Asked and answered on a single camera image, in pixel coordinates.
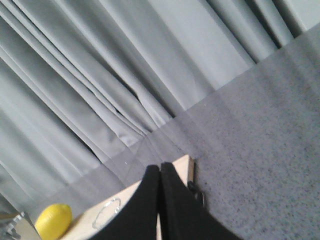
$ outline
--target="gray curtain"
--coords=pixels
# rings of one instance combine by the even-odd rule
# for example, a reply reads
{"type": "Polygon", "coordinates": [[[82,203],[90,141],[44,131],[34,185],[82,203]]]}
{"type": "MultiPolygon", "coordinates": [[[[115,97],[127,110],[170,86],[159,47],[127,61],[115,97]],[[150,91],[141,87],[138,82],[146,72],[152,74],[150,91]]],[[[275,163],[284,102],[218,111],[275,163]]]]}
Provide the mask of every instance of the gray curtain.
{"type": "Polygon", "coordinates": [[[0,193],[18,210],[320,22],[318,0],[0,2],[0,193]]]}

